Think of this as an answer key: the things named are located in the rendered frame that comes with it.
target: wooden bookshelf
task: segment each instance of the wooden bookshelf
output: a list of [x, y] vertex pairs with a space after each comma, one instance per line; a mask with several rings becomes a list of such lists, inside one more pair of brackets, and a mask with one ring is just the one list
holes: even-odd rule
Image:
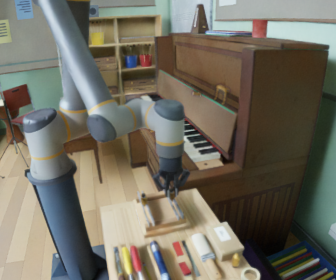
[[[104, 44], [92, 45], [91, 33], [104, 32]], [[119, 104], [125, 103], [123, 81], [155, 77], [155, 44], [153, 41], [120, 43], [121, 38], [161, 36], [162, 20], [160, 15], [117, 16], [90, 18], [89, 48], [94, 58], [115, 56], [117, 70], [101, 71], [107, 86], [117, 86], [119, 93], [113, 95]], [[127, 45], [151, 44], [152, 66], [142, 67], [138, 59], [136, 68], [126, 68], [122, 48]]]

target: red chair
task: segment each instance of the red chair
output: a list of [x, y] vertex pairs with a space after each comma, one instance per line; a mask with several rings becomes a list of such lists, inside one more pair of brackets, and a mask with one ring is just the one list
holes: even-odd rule
[[28, 85], [21, 85], [15, 88], [5, 90], [3, 91], [3, 95], [6, 100], [7, 108], [8, 111], [10, 111], [11, 117], [18, 115], [18, 111], [20, 108], [32, 104], [33, 111], [11, 119], [12, 124], [22, 125], [24, 117], [34, 112], [35, 110], [32, 99], [30, 98]]

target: wooden workbench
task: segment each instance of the wooden workbench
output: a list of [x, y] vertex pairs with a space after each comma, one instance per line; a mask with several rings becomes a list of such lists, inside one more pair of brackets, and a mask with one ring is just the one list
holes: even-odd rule
[[[191, 227], [186, 230], [152, 238], [143, 237], [133, 202], [105, 206], [100, 209], [107, 266], [111, 280], [117, 279], [113, 248], [118, 246], [121, 251], [121, 247], [127, 246], [130, 248], [130, 246], [133, 245], [138, 248], [141, 260], [146, 264], [146, 268], [151, 275], [151, 280], [160, 279], [160, 276], [156, 275], [153, 267], [154, 260], [150, 258], [147, 251], [147, 246], [149, 246], [153, 240], [157, 241], [161, 248], [171, 279], [185, 279], [176, 261], [176, 254], [172, 246], [173, 242], [182, 240], [186, 241], [194, 262], [201, 274], [198, 279], [211, 279], [209, 269], [206, 264], [201, 262], [190, 237], [198, 232], [205, 234], [206, 226], [215, 225], [219, 223], [219, 220], [197, 189], [180, 192], [177, 201], [184, 211], [186, 218], [189, 219]], [[249, 264], [243, 257], [240, 267], [236, 269], [232, 267], [230, 261], [216, 262], [221, 269], [222, 279], [240, 279], [241, 271], [245, 267], [249, 267]]]

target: upright piano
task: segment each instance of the upright piano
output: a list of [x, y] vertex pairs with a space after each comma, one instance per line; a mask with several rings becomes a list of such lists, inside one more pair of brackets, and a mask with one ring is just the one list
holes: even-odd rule
[[[183, 189], [265, 254], [281, 250], [298, 202], [322, 97], [326, 45], [171, 34], [156, 41], [157, 93], [185, 107]], [[127, 99], [141, 97], [129, 95]], [[132, 166], [159, 169], [155, 136], [129, 135]]]

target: blue paper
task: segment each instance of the blue paper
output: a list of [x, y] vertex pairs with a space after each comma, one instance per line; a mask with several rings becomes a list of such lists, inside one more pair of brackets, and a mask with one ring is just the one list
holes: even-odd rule
[[17, 19], [34, 18], [32, 0], [15, 0]]

